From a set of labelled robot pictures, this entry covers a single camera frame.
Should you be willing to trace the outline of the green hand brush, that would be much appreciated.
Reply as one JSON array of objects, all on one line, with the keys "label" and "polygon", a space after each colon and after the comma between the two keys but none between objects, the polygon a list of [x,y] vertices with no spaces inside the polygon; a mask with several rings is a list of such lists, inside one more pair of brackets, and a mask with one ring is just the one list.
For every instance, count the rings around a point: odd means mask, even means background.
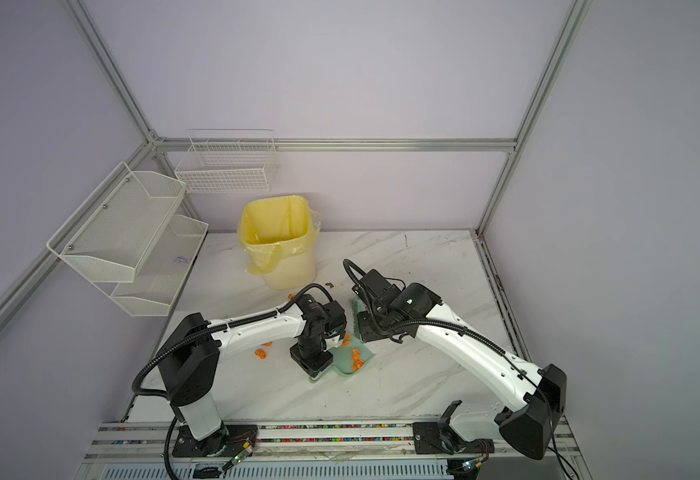
[{"label": "green hand brush", "polygon": [[364,331],[365,321],[368,318],[368,312],[365,304],[358,299],[352,301],[353,312],[353,335],[359,340],[365,342]]}]

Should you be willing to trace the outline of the green dustpan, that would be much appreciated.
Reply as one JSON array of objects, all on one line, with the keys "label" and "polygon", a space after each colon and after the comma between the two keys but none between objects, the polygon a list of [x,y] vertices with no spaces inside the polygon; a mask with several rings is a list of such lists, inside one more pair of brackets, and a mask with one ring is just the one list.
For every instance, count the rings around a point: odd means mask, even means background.
[{"label": "green dustpan", "polygon": [[360,338],[349,334],[346,334],[342,342],[330,349],[329,352],[333,355],[332,362],[317,377],[311,378],[311,382],[318,382],[330,371],[334,371],[340,376],[352,376],[359,373],[375,356]]}]

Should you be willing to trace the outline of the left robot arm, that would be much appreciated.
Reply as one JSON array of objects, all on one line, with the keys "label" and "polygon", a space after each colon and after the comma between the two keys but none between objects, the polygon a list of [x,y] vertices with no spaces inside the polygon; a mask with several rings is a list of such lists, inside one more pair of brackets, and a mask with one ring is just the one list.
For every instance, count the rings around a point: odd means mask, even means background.
[{"label": "left robot arm", "polygon": [[333,364],[330,350],[344,341],[343,307],[326,295],[317,301],[309,284],[284,305],[227,320],[186,316],[169,339],[137,373],[132,391],[169,403],[180,428],[175,452],[182,457],[233,457],[256,440],[256,426],[228,427],[212,394],[218,365],[227,358],[268,342],[292,339],[292,360],[312,379]]}]

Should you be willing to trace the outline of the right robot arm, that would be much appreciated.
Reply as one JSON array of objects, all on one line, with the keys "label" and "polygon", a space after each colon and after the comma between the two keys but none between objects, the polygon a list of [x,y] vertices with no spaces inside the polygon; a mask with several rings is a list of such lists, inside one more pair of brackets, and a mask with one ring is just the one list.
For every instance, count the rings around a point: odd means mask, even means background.
[{"label": "right robot arm", "polygon": [[555,446],[554,434],[566,407],[568,378],[562,369],[554,364],[540,367],[513,355],[421,283],[401,289],[378,270],[366,272],[350,259],[343,261],[343,267],[366,307],[356,321],[363,341],[401,344],[411,337],[437,348],[502,402],[495,423],[513,449],[541,460]]}]

